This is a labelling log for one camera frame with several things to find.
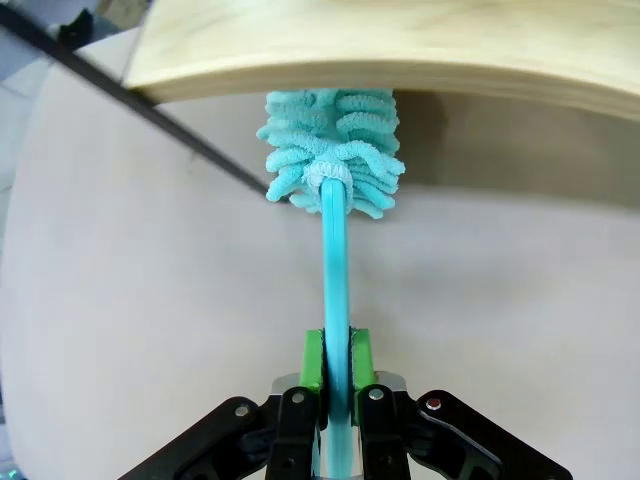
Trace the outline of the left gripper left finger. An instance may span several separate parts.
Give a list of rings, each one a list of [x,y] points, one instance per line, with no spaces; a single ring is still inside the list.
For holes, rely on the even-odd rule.
[[[266,401],[231,397],[136,465],[124,479],[314,479],[326,427],[322,330],[305,333],[301,371],[279,377]]]

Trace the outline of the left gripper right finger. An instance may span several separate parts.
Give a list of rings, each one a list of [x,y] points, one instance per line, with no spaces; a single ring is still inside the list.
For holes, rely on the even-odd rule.
[[[350,339],[353,419],[366,479],[409,479],[409,461],[453,480],[570,480],[572,474],[453,394],[411,398],[403,377],[373,367],[369,331]]]

